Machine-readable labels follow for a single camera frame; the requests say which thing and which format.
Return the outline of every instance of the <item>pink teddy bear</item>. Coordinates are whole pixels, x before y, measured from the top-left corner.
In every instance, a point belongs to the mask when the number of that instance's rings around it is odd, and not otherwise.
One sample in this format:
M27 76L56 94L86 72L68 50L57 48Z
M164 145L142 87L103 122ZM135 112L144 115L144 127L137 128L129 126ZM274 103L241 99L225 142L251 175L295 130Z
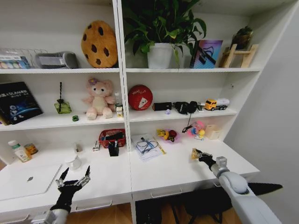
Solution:
M110 80L100 82L96 78L90 78L86 87L90 97L83 99L83 102L91 106L86 112L87 119L95 120L97 115L103 115L104 118L113 117L112 111L115 111L115 98L111 96L113 83Z

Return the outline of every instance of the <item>yellow toy truck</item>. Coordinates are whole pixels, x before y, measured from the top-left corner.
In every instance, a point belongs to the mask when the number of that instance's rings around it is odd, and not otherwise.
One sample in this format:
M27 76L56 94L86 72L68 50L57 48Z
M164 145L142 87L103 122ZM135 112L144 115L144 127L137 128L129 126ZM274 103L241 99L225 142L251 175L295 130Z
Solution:
M214 111L214 110L225 110L229 105L229 100L225 98L221 99L207 99L206 104L205 104L205 109L209 111Z

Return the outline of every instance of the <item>black pen holder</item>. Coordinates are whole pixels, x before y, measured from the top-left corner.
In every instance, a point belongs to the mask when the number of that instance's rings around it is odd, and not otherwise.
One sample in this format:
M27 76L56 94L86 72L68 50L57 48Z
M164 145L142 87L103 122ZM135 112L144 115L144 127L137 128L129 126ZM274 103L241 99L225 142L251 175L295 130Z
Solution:
M118 153L120 152L117 142L116 143L109 142L108 150L109 150L110 156L118 156Z

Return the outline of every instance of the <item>wooden stand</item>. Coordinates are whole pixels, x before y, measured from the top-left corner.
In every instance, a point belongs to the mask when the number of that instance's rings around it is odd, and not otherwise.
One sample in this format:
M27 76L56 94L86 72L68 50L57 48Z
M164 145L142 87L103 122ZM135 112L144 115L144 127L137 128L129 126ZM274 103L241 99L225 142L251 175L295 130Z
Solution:
M258 44L253 44L251 49L248 51L236 51L237 44L233 44L232 48L226 48L225 52L223 53L222 60L220 63L221 68L229 68L230 64L232 63L235 55L243 55L243 60L241 64L241 68L248 68L256 50L258 48Z

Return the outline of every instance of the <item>cookie plush pillow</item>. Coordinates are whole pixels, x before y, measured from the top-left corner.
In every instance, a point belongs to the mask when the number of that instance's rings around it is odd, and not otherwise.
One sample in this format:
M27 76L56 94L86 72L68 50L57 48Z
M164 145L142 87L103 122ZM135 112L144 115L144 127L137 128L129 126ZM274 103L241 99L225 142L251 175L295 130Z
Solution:
M115 33L104 21L94 21L85 29L81 48L94 68L111 68L117 63Z

